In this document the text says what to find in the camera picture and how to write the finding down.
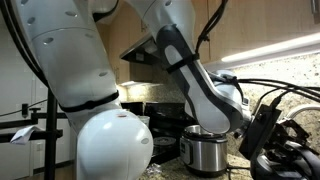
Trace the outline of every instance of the kitchen counter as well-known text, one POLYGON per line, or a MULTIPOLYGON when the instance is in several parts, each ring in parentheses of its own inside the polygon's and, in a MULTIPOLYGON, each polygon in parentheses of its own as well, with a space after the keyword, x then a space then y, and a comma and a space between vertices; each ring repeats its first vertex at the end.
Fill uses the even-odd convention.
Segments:
MULTIPOLYGON (((233 156, 228 154, 228 162, 231 166, 241 166, 241 167, 249 167, 250 162, 246 159, 233 156)), ((209 180, 209 179, 217 179, 217 180, 227 180, 228 173, 226 172, 224 175, 219 176, 217 178, 200 178, 193 174, 191 174, 180 158, 173 159, 166 163, 161 164, 162 173, 148 175, 146 172, 142 174, 139 180, 166 180, 166 179, 188 179, 188 180, 209 180)), ((231 171, 231 179, 232 180, 247 180, 252 179, 250 176, 250 171, 248 170, 232 170, 231 171)))

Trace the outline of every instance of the stove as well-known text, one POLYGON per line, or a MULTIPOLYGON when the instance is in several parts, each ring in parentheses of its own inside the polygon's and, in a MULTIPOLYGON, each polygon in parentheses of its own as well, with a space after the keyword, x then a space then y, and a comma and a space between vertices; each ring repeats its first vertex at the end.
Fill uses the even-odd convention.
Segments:
POLYGON ((196 121, 184 112, 184 103, 146 103, 154 148, 150 164, 161 164, 180 156, 180 137, 196 121))

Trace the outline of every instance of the rice cooker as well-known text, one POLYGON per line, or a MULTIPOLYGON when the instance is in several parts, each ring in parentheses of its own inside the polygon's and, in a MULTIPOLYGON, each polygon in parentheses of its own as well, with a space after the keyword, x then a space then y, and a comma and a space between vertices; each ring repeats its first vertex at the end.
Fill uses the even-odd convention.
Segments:
POLYGON ((180 139, 180 157, 195 175, 220 176, 227 169, 226 135, 209 133, 199 125, 188 126, 180 139))

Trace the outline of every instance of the paper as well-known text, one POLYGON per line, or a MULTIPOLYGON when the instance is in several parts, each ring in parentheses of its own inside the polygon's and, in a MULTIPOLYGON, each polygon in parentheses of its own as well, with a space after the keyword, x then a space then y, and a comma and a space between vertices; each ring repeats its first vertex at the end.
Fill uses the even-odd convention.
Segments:
POLYGON ((10 140, 10 143, 20 145, 27 144, 33 131, 41 131, 41 129, 36 126, 28 126, 26 128, 20 129, 10 140))

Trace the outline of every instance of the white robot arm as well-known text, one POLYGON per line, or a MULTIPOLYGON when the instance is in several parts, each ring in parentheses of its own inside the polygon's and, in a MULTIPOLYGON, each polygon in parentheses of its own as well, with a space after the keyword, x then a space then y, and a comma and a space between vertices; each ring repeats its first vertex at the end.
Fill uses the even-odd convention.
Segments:
MULTIPOLYGON (((242 125, 242 99, 230 84, 212 82, 194 56, 189 0, 127 0, 149 27, 162 61, 184 93, 186 112, 209 132, 242 125)), ((78 133, 77 179, 137 179, 148 165, 148 128, 120 107, 115 79, 92 14, 116 0, 15 0, 38 64, 78 133)), ((218 72, 231 77, 228 72, 218 72)))

